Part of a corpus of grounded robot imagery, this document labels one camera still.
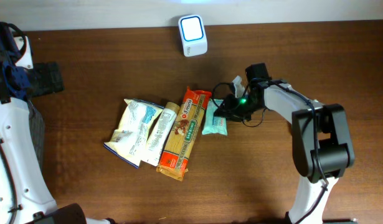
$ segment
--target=white tube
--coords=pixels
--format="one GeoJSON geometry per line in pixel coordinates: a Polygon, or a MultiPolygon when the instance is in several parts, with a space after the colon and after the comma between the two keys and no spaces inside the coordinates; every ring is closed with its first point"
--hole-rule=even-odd
{"type": "Polygon", "coordinates": [[[166,104],[158,122],[155,124],[153,132],[147,140],[146,149],[144,150],[144,153],[141,154],[142,161],[153,166],[158,166],[165,139],[172,128],[179,109],[179,105],[174,103],[169,102],[166,104]]]}

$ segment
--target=light blue packet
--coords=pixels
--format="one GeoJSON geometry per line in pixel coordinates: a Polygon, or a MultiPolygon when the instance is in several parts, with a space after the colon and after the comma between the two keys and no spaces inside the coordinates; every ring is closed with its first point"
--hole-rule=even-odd
{"type": "MultiPolygon", "coordinates": [[[[216,100],[215,103],[220,105],[223,100],[216,100]]],[[[208,102],[206,109],[205,124],[202,134],[223,134],[227,136],[227,125],[226,119],[223,117],[214,116],[217,106],[214,104],[212,99],[208,102]]]]}

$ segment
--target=brown tabletop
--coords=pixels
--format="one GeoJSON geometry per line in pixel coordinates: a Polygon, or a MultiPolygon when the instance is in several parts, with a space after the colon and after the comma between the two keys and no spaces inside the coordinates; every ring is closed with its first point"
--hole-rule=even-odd
{"type": "MultiPolygon", "coordinates": [[[[185,58],[177,27],[29,32],[34,62],[56,61],[65,91],[34,99],[46,123],[43,175],[59,207],[126,223],[242,223],[281,218],[299,174],[287,122],[228,122],[196,139],[179,182],[103,147],[124,98],[180,103],[265,62],[302,94],[344,106],[356,162],[333,189],[325,219],[383,223],[383,21],[207,26],[208,52],[185,58]]],[[[260,119],[255,113],[253,119],[260,119]]]]}

